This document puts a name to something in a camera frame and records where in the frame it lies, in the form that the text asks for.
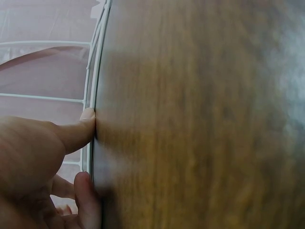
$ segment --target pink fabric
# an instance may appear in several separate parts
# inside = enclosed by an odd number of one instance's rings
[[[0,65],[0,92],[83,99],[89,50],[45,49]]]

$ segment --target skin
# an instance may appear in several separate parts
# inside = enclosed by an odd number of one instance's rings
[[[74,185],[56,175],[64,156],[94,135],[95,113],[75,125],[17,117],[0,118],[0,225],[6,229],[100,229],[101,206],[89,174]],[[78,214],[56,209],[50,195],[75,198]]]

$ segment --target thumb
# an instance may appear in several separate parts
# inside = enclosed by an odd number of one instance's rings
[[[54,132],[65,146],[65,154],[75,152],[88,144],[93,138],[95,132],[94,110],[87,108],[77,124],[57,126]]]
[[[0,119],[0,192],[20,196],[41,188],[57,173],[64,156],[84,147],[94,131],[91,108],[74,125]]]

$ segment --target brown wooden panel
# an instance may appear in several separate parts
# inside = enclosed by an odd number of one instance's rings
[[[106,229],[296,229],[301,0],[113,0],[94,182]]]

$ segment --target finger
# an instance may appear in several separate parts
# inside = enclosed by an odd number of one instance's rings
[[[56,210],[60,216],[68,216],[68,215],[77,213],[77,211],[75,209],[72,210],[72,208],[67,204],[57,207]]]
[[[65,146],[66,154],[73,153],[92,140],[95,132],[95,112],[92,108],[87,108],[77,124],[58,126],[54,131]]]
[[[79,205],[78,221],[83,229],[100,229],[102,226],[102,208],[93,189],[89,174],[80,172],[74,180],[75,195]]]
[[[22,197],[45,185],[65,154],[85,146],[94,131],[91,108],[77,124],[68,126],[17,117],[0,119],[0,191]]]
[[[51,195],[55,195],[61,198],[74,199],[74,185],[59,175],[55,175],[52,181]]]

